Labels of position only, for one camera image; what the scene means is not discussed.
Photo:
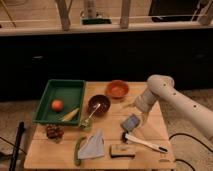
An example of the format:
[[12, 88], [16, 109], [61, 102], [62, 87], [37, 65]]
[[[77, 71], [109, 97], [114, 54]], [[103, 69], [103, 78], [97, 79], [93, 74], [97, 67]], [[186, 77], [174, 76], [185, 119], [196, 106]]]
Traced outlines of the beige wrapped gripper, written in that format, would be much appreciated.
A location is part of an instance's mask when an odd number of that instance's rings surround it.
[[149, 117], [149, 111], [152, 109], [153, 105], [157, 101], [157, 97], [149, 90], [146, 89], [141, 95], [139, 95], [135, 101], [134, 105], [139, 109], [141, 113], [142, 126], [144, 126]]

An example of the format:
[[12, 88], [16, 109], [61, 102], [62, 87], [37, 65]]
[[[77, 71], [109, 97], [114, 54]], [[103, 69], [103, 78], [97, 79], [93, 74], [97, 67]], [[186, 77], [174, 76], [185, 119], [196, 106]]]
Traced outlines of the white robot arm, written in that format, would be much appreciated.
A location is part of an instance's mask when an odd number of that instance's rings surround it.
[[134, 105], [142, 113], [148, 113], [159, 98], [179, 110], [213, 143], [213, 111], [177, 91], [170, 76], [151, 75], [147, 88], [135, 99]]

